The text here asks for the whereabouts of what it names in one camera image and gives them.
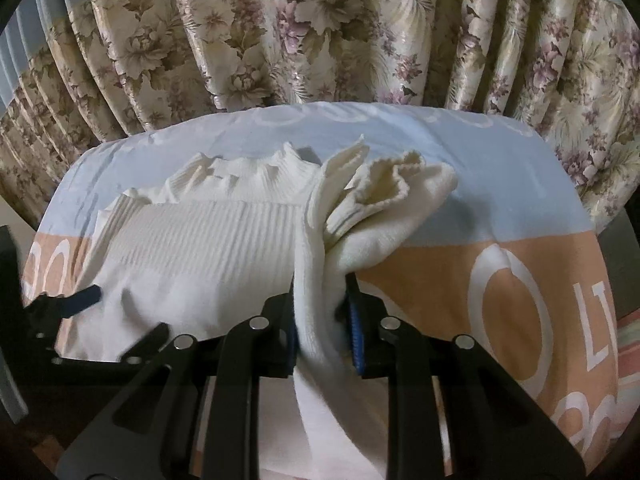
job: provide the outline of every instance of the white garment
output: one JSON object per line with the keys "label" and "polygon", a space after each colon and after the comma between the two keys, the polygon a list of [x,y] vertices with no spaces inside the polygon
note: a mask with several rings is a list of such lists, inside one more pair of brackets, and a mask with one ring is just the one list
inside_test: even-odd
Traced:
{"label": "white garment", "polygon": [[288,290],[294,274],[300,366],[295,392],[291,381],[261,383],[260,467],[313,480],[383,478],[386,391],[343,359],[333,313],[345,274],[398,247],[455,175],[417,153],[363,165],[367,152],[358,142],[322,168],[289,144],[256,160],[199,154],[164,186],[128,190],[97,222],[77,288],[97,283],[103,298],[72,319],[63,355],[115,360],[161,321],[172,335],[223,335]]}

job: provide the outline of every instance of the white sweater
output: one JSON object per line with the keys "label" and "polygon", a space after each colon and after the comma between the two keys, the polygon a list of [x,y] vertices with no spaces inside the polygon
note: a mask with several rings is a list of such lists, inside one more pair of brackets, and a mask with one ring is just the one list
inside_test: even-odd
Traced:
{"label": "white sweater", "polygon": [[346,364],[333,313],[344,275],[395,250],[456,180],[417,153],[363,164],[367,152],[359,142],[321,168],[290,144],[263,159],[198,154],[164,186],[128,190],[98,216],[77,288],[97,283],[103,298],[72,319],[62,355],[116,360],[158,322],[223,335],[295,275],[300,365],[295,392],[262,380],[260,467],[384,478],[385,392]]}

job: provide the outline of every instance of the floral curtain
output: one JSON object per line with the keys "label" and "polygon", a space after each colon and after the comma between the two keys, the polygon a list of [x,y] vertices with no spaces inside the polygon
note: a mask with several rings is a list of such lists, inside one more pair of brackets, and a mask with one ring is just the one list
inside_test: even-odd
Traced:
{"label": "floral curtain", "polygon": [[25,0],[17,17],[0,189],[34,224],[98,142],[316,100],[524,121],[598,230],[640,181],[640,32],[613,0]]}

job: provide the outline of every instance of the curtain fold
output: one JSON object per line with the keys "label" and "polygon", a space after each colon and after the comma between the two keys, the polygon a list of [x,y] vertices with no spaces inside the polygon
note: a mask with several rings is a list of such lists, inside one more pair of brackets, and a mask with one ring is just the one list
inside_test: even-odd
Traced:
{"label": "curtain fold", "polygon": [[19,169],[50,196],[98,142],[317,100],[526,122],[598,230],[640,180],[640,32],[617,0],[23,0],[0,60],[7,193]]}

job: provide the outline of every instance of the screw head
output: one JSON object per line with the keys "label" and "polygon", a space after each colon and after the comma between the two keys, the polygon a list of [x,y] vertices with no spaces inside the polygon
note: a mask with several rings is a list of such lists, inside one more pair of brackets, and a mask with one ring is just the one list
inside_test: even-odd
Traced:
{"label": "screw head", "polygon": [[471,350],[476,344],[476,340],[467,334],[459,335],[456,338],[456,346],[463,350]]}
{"label": "screw head", "polygon": [[174,348],[176,350],[186,350],[189,348],[195,339],[193,336],[188,334],[180,334],[177,338],[174,339]]}
{"label": "screw head", "polygon": [[254,330],[264,330],[269,326],[269,320],[263,316],[252,317],[249,320],[249,326]]}
{"label": "screw head", "polygon": [[397,317],[387,316],[380,321],[380,326],[385,330],[397,330],[400,328],[400,320]]}

